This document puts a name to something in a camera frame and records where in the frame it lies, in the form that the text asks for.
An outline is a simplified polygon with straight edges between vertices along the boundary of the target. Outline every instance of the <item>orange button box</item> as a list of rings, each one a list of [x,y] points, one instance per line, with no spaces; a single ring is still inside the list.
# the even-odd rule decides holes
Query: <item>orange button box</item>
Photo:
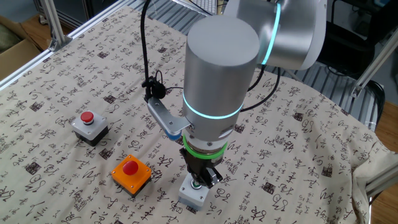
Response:
[[[147,185],[151,178],[151,169],[143,164],[139,159],[128,155],[113,171],[112,178],[122,185],[132,197]]]

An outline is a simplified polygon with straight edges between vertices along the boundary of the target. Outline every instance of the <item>red button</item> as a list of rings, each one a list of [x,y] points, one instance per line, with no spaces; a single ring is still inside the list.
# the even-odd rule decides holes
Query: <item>red button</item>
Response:
[[[86,111],[81,114],[80,119],[85,123],[89,123],[94,119],[94,115],[92,112]]]
[[[128,161],[123,165],[123,172],[127,175],[134,175],[138,171],[138,164],[136,161]]]

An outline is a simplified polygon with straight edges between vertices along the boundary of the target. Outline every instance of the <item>calligraphy print fabric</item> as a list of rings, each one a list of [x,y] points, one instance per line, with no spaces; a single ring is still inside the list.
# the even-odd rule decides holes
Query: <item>calligraphy print fabric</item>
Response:
[[[275,95],[239,115],[222,182],[200,211],[178,201],[187,174],[178,150],[149,114],[140,14],[124,7],[0,92],[2,223],[366,223],[366,181],[397,156],[376,135],[308,86],[282,77]],[[149,70],[183,86],[186,37],[146,20]],[[275,85],[266,73],[244,105]],[[182,115],[182,90],[163,99]],[[85,110],[107,118],[96,147],[71,123]],[[152,169],[136,198],[110,171],[128,154]]]

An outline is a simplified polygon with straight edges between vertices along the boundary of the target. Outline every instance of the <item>green light ring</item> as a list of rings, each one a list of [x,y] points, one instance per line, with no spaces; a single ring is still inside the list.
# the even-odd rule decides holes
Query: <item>green light ring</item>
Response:
[[[184,147],[187,149],[187,151],[191,155],[195,156],[198,159],[215,159],[215,158],[219,157],[220,155],[222,155],[227,147],[227,142],[226,142],[225,145],[223,146],[223,148],[219,152],[211,154],[211,155],[203,155],[203,154],[197,153],[191,149],[191,147],[187,143],[187,139],[185,138],[185,135],[182,136],[182,142],[184,143]]]

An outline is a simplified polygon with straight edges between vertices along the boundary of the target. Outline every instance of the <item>cylindrical robot link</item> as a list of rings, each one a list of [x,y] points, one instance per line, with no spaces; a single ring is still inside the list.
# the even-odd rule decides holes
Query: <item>cylindrical robot link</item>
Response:
[[[187,38],[183,113],[187,131],[213,142],[230,134],[249,88],[259,39],[244,21],[210,16],[193,25]]]

